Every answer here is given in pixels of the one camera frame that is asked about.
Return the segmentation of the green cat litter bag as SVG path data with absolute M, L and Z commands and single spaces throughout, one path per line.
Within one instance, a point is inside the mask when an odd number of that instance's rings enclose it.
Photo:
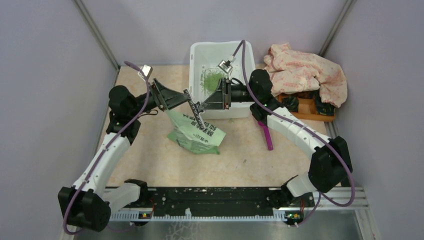
M 167 138 L 194 154 L 216 154 L 218 147 L 226 136 L 226 133 L 215 125 L 205 122 L 205 129 L 201 130 L 193 116 L 180 113 L 175 110 L 166 110 L 173 130 Z

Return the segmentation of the purple plastic scoop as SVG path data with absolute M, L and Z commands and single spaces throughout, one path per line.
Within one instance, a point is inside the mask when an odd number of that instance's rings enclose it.
M 273 146 L 273 142 L 272 142 L 272 138 L 271 138 L 269 128 L 264 123 L 262 123 L 261 121 L 258 121 L 257 123 L 263 130 L 267 149 L 269 151 L 272 151 L 274 149 L 274 146 Z

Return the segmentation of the white bag clip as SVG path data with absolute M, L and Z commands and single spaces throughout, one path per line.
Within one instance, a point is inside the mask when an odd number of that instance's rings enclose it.
M 204 131 L 206 129 L 205 123 L 202 119 L 202 117 L 200 116 L 200 111 L 198 110 L 196 104 L 193 101 L 192 95 L 190 93 L 190 91 L 186 88 L 183 90 L 183 93 L 187 96 L 187 102 L 189 104 L 189 107 L 193 113 L 193 116 L 197 122 L 197 125 L 199 126 L 199 129 L 201 131 Z

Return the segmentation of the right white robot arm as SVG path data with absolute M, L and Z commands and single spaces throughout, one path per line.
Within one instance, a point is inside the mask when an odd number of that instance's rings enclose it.
M 308 172 L 290 178 L 281 186 L 278 197 L 287 206 L 295 206 L 306 193 L 318 191 L 324 195 L 344 180 L 351 187 L 351 197 L 344 206 L 351 205 L 355 187 L 347 142 L 340 136 L 331 138 L 307 126 L 272 95 L 271 89 L 268 72 L 256 69 L 244 84 L 220 79 L 214 92 L 196 107 L 199 112 L 228 110 L 232 103 L 251 102 L 249 109 L 255 120 L 285 136 L 310 157 Z

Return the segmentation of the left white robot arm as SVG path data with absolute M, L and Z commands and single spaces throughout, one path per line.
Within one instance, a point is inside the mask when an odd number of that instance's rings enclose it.
M 192 100 L 187 89 L 172 90 L 157 79 L 146 86 L 146 93 L 138 97 L 123 85 L 109 91 L 110 123 L 103 143 L 78 180 L 58 193 L 66 234 L 76 235 L 83 230 L 101 232 L 108 226 L 111 215 L 125 207 L 155 208 L 148 185 L 142 180 L 128 179 L 120 187 L 105 192 L 117 163 L 139 132 L 139 117 L 155 108 L 171 110 Z

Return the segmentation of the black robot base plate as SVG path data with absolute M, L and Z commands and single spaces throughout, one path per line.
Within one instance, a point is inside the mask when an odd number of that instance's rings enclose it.
M 150 187 L 124 209 L 146 209 L 156 219 L 283 219 L 278 210 L 314 207 L 311 192 L 292 197 L 280 187 Z

